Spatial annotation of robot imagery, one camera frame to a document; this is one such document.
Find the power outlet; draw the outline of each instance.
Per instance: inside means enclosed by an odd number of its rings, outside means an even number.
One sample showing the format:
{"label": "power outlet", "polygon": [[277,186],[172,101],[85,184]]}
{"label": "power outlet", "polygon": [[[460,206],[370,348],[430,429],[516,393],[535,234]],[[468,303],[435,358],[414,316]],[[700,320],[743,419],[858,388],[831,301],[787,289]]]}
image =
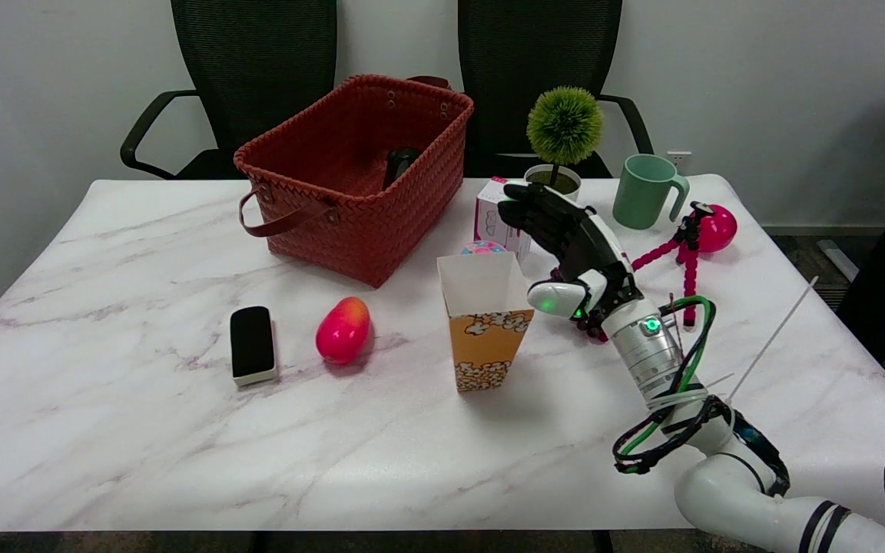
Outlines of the power outlet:
{"label": "power outlet", "polygon": [[684,174],[688,162],[691,161],[691,151],[668,150],[667,158],[678,169],[678,173]]}

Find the colorful ball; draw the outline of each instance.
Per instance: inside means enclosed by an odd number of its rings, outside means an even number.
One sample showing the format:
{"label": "colorful ball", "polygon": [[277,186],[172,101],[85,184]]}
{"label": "colorful ball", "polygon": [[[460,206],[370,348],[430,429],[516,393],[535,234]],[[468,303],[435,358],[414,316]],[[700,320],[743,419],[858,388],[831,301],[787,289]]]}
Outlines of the colorful ball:
{"label": "colorful ball", "polygon": [[737,235],[737,218],[726,207],[709,204],[715,214],[702,217],[699,224],[698,251],[711,254],[730,245]]}
{"label": "colorful ball", "polygon": [[463,255],[468,256],[475,254],[492,254],[496,252],[506,251],[506,248],[496,242],[491,242],[489,240],[477,240],[476,242],[470,242],[463,248]]}

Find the potted plant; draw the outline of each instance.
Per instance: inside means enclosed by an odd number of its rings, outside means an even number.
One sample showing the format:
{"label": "potted plant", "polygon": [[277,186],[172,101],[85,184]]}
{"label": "potted plant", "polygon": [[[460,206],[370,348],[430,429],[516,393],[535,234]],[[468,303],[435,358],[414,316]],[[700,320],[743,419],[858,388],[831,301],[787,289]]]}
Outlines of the potted plant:
{"label": "potted plant", "polygon": [[528,169],[524,180],[544,184],[575,200],[582,180],[562,165],[590,157],[602,130],[603,113],[585,88],[558,87],[543,92],[528,113],[527,132],[532,150],[547,164]]}

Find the pink box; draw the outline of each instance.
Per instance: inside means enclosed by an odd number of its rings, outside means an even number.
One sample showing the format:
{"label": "pink box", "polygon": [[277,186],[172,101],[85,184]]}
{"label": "pink box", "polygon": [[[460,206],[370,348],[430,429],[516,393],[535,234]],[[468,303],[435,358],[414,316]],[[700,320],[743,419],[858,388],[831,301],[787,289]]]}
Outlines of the pink box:
{"label": "pink box", "polygon": [[507,227],[498,214],[498,202],[506,200],[503,193],[503,185],[507,179],[494,177],[477,194],[477,214],[473,223],[473,239],[489,240],[501,244],[504,248],[514,252],[521,261],[531,249],[531,236]]}

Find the green cable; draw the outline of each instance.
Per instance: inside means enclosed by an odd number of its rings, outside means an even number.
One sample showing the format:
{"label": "green cable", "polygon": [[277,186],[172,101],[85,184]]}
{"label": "green cable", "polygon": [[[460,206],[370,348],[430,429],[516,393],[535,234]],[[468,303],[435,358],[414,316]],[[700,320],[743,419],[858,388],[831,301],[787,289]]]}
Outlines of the green cable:
{"label": "green cable", "polygon": [[[698,301],[702,304],[703,309],[705,310],[705,322],[703,325],[711,325],[712,323],[712,302],[708,300],[706,297],[702,297],[699,295],[684,297],[679,300],[675,300],[675,310],[684,307],[686,304]],[[688,383],[691,382],[693,376],[695,376],[695,369],[698,368],[698,364],[702,361],[702,353],[705,351],[705,343],[700,343],[698,349],[695,350],[695,355],[692,356],[691,364],[685,368],[685,374],[681,376],[681,382],[678,384],[678,392],[684,392],[686,388],[688,388]],[[633,451],[637,447],[637,445],[641,445],[645,440],[651,437],[651,434],[654,434],[654,431],[660,428],[661,425],[653,422],[649,425],[649,427],[645,428],[643,432],[640,433],[636,438],[634,438],[629,444],[625,445],[623,449],[621,449],[621,455],[629,455],[630,452]]]}

